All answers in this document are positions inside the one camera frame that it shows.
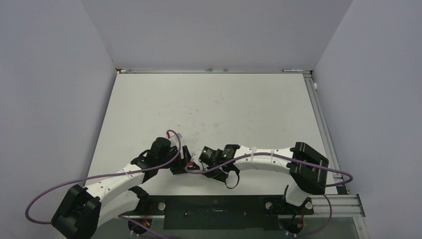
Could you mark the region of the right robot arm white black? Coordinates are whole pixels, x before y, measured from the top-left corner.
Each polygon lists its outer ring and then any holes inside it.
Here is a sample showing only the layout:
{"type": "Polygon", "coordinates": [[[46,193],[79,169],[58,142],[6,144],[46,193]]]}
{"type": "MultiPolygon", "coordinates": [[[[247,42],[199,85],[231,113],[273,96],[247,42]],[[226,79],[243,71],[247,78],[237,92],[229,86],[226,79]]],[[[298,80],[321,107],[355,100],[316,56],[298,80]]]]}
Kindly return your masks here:
{"type": "Polygon", "coordinates": [[[205,176],[225,182],[231,171],[264,170],[292,177],[281,199],[282,209],[294,213],[310,195],[323,195],[326,189],[329,160],[304,142],[284,149],[257,149],[227,144],[224,149],[205,146],[191,160],[199,165],[205,176]]]}

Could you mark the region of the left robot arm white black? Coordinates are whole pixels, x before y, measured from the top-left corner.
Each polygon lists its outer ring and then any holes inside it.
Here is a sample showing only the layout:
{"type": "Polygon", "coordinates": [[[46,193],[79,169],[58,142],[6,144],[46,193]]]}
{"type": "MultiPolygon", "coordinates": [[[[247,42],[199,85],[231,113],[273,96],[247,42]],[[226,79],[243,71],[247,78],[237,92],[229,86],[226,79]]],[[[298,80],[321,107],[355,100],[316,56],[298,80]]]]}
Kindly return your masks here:
{"type": "Polygon", "coordinates": [[[51,219],[51,225],[67,239],[90,239],[97,228],[117,216],[148,209],[147,193],[140,187],[159,169],[183,159],[181,134],[158,137],[149,150],[140,154],[115,176],[81,187],[72,186],[51,219]]]}

